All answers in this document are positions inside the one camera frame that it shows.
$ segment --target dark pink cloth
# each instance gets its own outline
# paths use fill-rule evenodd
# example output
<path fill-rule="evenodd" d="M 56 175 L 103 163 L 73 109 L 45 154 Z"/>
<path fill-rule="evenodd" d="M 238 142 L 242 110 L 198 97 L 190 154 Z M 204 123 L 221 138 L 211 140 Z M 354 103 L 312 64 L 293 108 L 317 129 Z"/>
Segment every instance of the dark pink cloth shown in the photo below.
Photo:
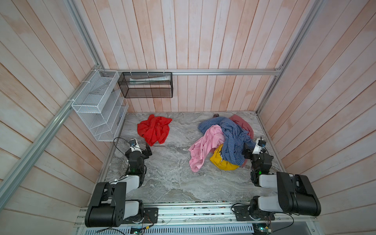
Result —
<path fill-rule="evenodd" d="M 251 137 L 251 139 L 253 139 L 253 129 L 248 122 L 244 121 L 244 119 L 238 115 L 232 115 L 230 120 L 238 124 L 242 129 L 248 131 L 248 135 Z"/>
<path fill-rule="evenodd" d="M 191 160 L 189 165 L 193 172 L 198 172 L 204 165 L 204 161 L 212 148 L 216 149 L 224 142 L 222 128 L 219 125 L 213 125 L 209 128 L 203 137 L 194 143 L 189 151 L 191 152 Z"/>

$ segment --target pile of clothes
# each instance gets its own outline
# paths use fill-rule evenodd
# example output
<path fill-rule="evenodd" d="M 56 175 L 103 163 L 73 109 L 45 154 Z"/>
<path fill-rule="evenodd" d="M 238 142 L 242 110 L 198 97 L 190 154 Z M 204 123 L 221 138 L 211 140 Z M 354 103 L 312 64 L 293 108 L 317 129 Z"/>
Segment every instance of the pile of clothes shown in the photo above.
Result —
<path fill-rule="evenodd" d="M 203 121 L 199 130 L 204 136 L 189 148 L 193 172 L 199 171 L 212 149 L 215 151 L 210 161 L 214 165 L 221 170 L 235 170 L 246 163 L 242 155 L 244 143 L 251 149 L 256 145 L 251 126 L 237 115 Z"/>

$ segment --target pink shirt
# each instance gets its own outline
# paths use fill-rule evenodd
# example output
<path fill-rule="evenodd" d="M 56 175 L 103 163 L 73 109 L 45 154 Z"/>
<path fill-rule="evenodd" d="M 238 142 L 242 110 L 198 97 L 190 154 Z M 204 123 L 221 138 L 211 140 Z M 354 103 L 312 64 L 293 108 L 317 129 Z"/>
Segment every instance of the pink shirt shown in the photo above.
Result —
<path fill-rule="evenodd" d="M 189 165 L 193 172 L 198 172 L 204 165 L 204 161 L 211 149 L 216 149 L 220 144 L 224 143 L 224 135 L 219 125 L 211 126 L 203 137 L 194 143 L 189 151 L 191 152 L 191 160 Z"/>

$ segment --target white wire mesh basket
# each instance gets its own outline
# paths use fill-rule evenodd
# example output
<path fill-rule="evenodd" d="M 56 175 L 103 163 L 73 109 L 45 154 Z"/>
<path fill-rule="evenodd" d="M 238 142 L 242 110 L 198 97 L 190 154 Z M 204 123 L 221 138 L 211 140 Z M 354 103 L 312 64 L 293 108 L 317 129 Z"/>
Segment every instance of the white wire mesh basket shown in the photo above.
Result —
<path fill-rule="evenodd" d="M 77 113 L 98 114 L 102 112 L 118 80 L 117 71 L 97 70 L 73 101 L 73 109 Z"/>
<path fill-rule="evenodd" d="M 119 134 L 129 107 L 128 103 L 122 106 L 124 98 L 120 93 L 117 90 L 109 95 L 101 113 L 77 113 L 97 141 L 113 141 Z"/>

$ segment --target clothing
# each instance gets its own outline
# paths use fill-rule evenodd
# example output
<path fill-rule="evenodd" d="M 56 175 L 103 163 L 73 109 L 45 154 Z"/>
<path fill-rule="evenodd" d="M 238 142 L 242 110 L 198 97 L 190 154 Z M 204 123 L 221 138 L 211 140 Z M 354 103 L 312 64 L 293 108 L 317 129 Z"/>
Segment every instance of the clothing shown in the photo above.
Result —
<path fill-rule="evenodd" d="M 163 144 L 166 141 L 170 127 L 168 124 L 171 118 L 155 117 L 151 114 L 146 121 L 137 124 L 137 133 L 145 138 L 148 145 L 153 146 L 157 141 Z"/>
<path fill-rule="evenodd" d="M 228 161 L 222 159 L 220 154 L 222 147 L 223 144 L 219 145 L 219 147 L 214 151 L 213 156 L 210 158 L 210 161 L 221 170 L 232 171 L 237 169 L 239 167 L 238 165 L 231 164 Z"/>
<path fill-rule="evenodd" d="M 217 148 L 224 142 L 222 128 L 218 125 L 210 126 L 196 143 L 188 150 L 191 152 L 189 165 L 193 172 L 198 172 L 212 148 Z"/>
<path fill-rule="evenodd" d="M 225 138 L 222 147 L 222 158 L 234 165 L 243 165 L 244 156 L 241 153 L 244 143 L 251 149 L 256 146 L 256 143 L 247 135 L 248 132 L 226 117 L 216 117 L 203 121 L 199 125 L 199 130 L 205 133 L 212 125 L 219 125 L 222 128 Z"/>
<path fill-rule="evenodd" d="M 251 137 L 251 139 L 253 139 L 253 129 L 248 124 L 248 122 L 244 121 L 244 119 L 239 117 L 238 115 L 232 115 L 229 119 L 231 121 L 235 122 L 236 124 L 238 124 L 243 130 L 248 131 L 249 137 Z"/>

